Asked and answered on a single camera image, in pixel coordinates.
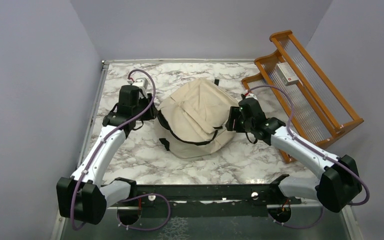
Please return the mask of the cream canvas backpack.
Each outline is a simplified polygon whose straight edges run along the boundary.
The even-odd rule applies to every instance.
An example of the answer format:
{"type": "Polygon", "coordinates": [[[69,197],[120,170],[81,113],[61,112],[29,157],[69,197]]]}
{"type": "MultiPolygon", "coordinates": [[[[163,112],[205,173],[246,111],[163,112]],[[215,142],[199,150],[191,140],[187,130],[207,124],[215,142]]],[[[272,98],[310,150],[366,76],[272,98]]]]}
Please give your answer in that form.
{"type": "Polygon", "coordinates": [[[238,101],[216,83],[197,78],[159,104],[154,131],[165,150],[178,158],[210,155],[234,138],[226,123],[236,106],[238,101]]]}

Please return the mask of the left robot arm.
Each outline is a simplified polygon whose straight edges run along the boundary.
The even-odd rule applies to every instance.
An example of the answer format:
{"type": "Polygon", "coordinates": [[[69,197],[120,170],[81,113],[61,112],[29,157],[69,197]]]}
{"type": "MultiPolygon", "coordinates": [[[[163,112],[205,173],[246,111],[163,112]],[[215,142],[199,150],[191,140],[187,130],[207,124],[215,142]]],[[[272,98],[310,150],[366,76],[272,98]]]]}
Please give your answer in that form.
{"type": "Polygon", "coordinates": [[[107,185],[102,182],[116,152],[136,130],[136,122],[156,118],[155,97],[155,88],[148,92],[147,87],[135,83],[122,86],[118,102],[104,118],[100,135],[85,160],[69,177],[58,180],[59,213],[70,220],[73,230],[99,224],[115,203],[129,206],[137,200],[134,180],[119,177],[107,185]]]}

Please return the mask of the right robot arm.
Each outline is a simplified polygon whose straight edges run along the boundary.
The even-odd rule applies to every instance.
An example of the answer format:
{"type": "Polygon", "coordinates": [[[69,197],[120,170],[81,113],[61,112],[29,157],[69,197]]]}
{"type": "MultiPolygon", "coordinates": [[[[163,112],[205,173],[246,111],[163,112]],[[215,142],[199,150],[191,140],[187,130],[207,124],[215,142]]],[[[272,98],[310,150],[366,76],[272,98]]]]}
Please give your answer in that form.
{"type": "Polygon", "coordinates": [[[288,197],[317,200],[338,213],[364,189],[356,161],[338,156],[304,139],[276,117],[267,118],[255,98],[244,98],[232,106],[226,123],[228,131],[252,134],[256,141],[275,147],[308,168],[313,177],[282,178],[268,190],[269,199],[280,204],[288,197]]]}

